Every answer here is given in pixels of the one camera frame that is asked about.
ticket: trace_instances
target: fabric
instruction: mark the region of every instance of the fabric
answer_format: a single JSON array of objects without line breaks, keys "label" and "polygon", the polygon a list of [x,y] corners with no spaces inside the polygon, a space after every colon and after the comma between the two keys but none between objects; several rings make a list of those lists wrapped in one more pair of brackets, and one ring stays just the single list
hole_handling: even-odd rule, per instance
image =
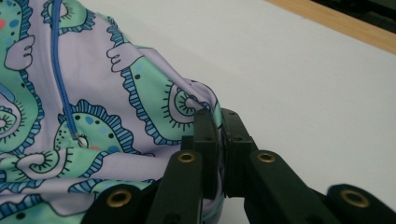
[{"label": "fabric", "polygon": [[105,189],[161,178],[197,110],[221,127],[212,90],[75,0],[1,0],[0,62],[1,223],[79,223]]}]

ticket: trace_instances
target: white table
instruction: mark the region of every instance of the white table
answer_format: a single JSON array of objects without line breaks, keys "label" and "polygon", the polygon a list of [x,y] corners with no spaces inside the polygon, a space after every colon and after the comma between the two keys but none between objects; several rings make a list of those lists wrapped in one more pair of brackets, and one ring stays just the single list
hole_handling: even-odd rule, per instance
[{"label": "white table", "polygon": [[[312,189],[348,183],[396,210],[396,55],[262,0],[81,2],[210,86]],[[243,201],[220,223],[248,223]]]}]

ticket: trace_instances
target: chameleon print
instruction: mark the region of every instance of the chameleon print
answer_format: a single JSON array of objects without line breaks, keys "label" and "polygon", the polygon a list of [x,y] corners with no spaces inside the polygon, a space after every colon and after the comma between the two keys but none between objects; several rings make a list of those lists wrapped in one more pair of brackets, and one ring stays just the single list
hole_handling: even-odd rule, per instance
[{"label": "chameleon print", "polygon": [[193,95],[177,87],[157,66],[139,52],[108,18],[114,48],[107,52],[113,63],[112,71],[125,78],[123,87],[130,93],[131,106],[146,122],[146,133],[157,145],[178,145],[183,135],[193,133],[193,115],[204,108]]},{"label": "chameleon print", "polygon": [[72,106],[72,114],[79,129],[79,141],[67,137],[70,132],[66,118],[64,115],[59,115],[60,127],[54,140],[55,149],[86,147],[109,153],[140,154],[133,149],[134,136],[130,131],[122,128],[120,117],[109,116],[103,107],[90,105],[85,100],[80,100],[76,106]]},{"label": "chameleon print", "polygon": [[34,142],[44,117],[29,81],[35,37],[27,34],[32,9],[26,0],[0,2],[0,154],[22,154]]}]

